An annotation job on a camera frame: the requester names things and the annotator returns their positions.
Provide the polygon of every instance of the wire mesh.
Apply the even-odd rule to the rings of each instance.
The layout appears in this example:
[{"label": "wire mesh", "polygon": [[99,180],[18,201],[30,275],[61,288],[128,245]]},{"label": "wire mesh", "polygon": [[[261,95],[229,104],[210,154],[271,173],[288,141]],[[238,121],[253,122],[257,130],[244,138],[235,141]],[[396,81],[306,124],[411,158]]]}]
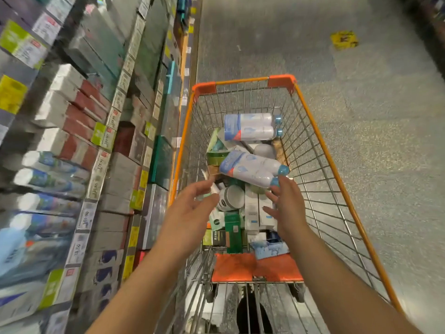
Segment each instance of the wire mesh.
[{"label": "wire mesh", "polygon": [[[389,301],[301,98],[297,92],[290,94],[286,88],[267,85],[267,80],[217,84],[216,93],[195,99],[183,146],[178,190],[203,179],[201,170],[207,167],[209,138],[214,128],[223,127],[226,113],[280,114],[281,143],[291,170],[288,177],[296,181],[303,194],[308,224],[355,274]],[[254,300],[247,306],[248,333],[257,326],[251,323],[252,312],[257,313],[261,334],[265,333],[264,314],[274,333],[328,333],[308,290],[301,303],[287,283],[212,284],[214,254],[218,251],[223,248],[202,247],[187,261],[171,298],[180,310],[170,322],[174,333],[238,333],[237,306],[242,295]],[[212,300],[208,297],[215,289]]]}]

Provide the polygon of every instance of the person's left arm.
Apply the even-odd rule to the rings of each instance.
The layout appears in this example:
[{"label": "person's left arm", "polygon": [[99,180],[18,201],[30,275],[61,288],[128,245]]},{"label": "person's left arm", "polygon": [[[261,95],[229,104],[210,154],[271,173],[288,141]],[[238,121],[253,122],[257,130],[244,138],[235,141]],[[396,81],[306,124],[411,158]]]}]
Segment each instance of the person's left arm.
[{"label": "person's left arm", "polygon": [[187,257],[199,246],[219,201],[212,180],[187,186],[168,209],[156,244],[87,331],[88,334],[153,333],[163,299]]}]

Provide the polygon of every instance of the person's left hand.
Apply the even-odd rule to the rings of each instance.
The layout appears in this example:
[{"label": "person's left hand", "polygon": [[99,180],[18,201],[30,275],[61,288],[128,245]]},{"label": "person's left hand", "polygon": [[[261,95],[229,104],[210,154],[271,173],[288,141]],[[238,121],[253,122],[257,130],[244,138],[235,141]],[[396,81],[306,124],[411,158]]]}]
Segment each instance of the person's left hand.
[{"label": "person's left hand", "polygon": [[213,194],[197,201],[197,196],[210,192],[214,180],[209,179],[188,185],[176,197],[165,214],[157,247],[178,264],[185,260],[200,244],[207,229],[209,215],[219,202],[219,195]]}]

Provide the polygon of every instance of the floor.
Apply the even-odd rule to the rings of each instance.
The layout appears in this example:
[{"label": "floor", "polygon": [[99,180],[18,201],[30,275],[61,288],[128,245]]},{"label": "floor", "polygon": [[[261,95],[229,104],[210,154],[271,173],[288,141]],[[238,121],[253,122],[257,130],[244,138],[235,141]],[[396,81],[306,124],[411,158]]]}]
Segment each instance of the floor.
[{"label": "floor", "polygon": [[[330,34],[353,30],[356,48]],[[445,83],[398,0],[204,0],[197,81],[291,73],[409,318],[445,325]]]}]

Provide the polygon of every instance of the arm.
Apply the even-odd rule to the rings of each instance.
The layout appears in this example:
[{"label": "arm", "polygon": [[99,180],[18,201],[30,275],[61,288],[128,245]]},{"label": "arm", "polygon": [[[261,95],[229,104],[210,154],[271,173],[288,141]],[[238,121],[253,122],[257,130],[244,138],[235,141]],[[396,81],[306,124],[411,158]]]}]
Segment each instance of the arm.
[{"label": "arm", "polygon": [[297,184],[283,176],[279,180],[280,188],[272,188],[275,195],[267,194],[278,210],[264,208],[264,211],[278,220],[278,232],[289,246],[330,332],[420,334],[310,229]]},{"label": "arm", "polygon": [[210,212],[219,201],[203,201],[212,180],[186,187],[168,209],[155,246],[88,330],[88,334],[153,333],[179,269],[198,247]]}]

